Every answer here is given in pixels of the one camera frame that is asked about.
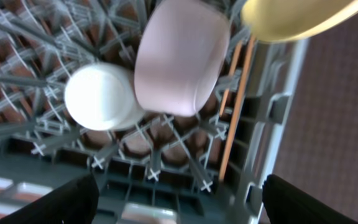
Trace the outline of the yellow round plate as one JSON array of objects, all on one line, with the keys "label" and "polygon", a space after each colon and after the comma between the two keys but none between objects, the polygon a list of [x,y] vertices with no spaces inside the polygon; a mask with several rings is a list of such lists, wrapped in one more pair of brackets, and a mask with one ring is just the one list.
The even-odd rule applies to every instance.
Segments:
[{"label": "yellow round plate", "polygon": [[358,0],[248,0],[243,23],[261,42],[288,42],[322,33],[358,13]]}]

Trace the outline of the plain wooden chopstick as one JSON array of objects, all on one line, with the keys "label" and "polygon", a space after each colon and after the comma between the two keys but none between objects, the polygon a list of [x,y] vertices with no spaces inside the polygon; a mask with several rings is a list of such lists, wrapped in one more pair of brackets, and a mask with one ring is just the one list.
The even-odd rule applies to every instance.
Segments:
[{"label": "plain wooden chopstick", "polygon": [[226,174],[226,169],[227,169],[227,165],[229,162],[231,148],[232,148],[232,145],[234,142],[235,133],[236,133],[236,129],[237,129],[237,123],[238,123],[238,120],[239,120],[239,117],[241,114],[242,102],[244,99],[244,94],[245,94],[246,85],[247,85],[247,81],[248,81],[249,70],[250,70],[250,61],[252,59],[254,45],[255,45],[255,36],[251,35],[251,37],[248,41],[248,44],[247,44],[247,50],[246,50],[246,55],[245,55],[245,59],[244,59],[244,63],[243,63],[241,77],[239,80],[237,96],[236,96],[236,100],[234,103],[234,109],[232,111],[231,123],[230,123],[229,130],[227,132],[226,144],[225,144],[225,148],[224,148],[224,152],[223,152],[221,167],[219,170],[219,181],[220,182],[223,182],[224,176]]}]

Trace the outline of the patterned wooden chopstick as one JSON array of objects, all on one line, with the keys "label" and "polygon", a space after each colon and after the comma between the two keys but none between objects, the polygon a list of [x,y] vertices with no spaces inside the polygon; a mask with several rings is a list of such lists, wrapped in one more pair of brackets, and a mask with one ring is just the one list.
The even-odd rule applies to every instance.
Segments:
[{"label": "patterned wooden chopstick", "polygon": [[231,83],[234,80],[234,73],[236,71],[237,62],[239,60],[239,55],[240,55],[240,52],[241,52],[242,43],[243,43],[242,40],[238,41],[238,43],[237,43],[237,45],[236,45],[236,47],[234,49],[234,53],[232,55],[231,65],[230,65],[229,73],[228,73],[228,76],[226,78],[226,83],[225,83],[226,86],[225,86],[225,89],[224,89],[224,93],[223,93],[223,97],[222,97],[222,101],[221,101],[221,106],[220,106],[220,109],[219,109],[219,115],[220,116],[222,116],[223,113],[224,113],[224,108],[225,108],[225,105],[226,105],[226,102],[227,102],[227,98],[228,98],[229,90],[230,90],[230,87],[231,87]]}]

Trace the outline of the white pinkish bowl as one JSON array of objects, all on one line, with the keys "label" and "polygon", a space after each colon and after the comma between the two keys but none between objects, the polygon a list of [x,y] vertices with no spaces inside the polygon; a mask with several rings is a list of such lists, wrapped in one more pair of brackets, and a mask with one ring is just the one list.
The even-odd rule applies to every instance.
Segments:
[{"label": "white pinkish bowl", "polygon": [[212,6],[162,1],[147,23],[135,63],[135,94],[141,107],[194,116],[212,94],[229,41],[229,21]]}]

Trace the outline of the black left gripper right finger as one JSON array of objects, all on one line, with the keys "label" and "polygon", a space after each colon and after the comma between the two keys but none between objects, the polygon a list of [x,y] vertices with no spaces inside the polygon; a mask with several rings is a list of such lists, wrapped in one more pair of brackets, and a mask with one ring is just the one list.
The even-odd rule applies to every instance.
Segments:
[{"label": "black left gripper right finger", "polygon": [[264,181],[262,201],[271,224],[358,224],[275,174]]}]

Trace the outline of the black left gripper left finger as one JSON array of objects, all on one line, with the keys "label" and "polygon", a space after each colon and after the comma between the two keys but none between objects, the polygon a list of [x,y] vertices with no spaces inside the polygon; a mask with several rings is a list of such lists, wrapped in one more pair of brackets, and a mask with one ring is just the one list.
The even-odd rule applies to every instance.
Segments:
[{"label": "black left gripper left finger", "polygon": [[93,174],[77,177],[0,219],[0,224],[87,224],[96,216],[99,189]]}]

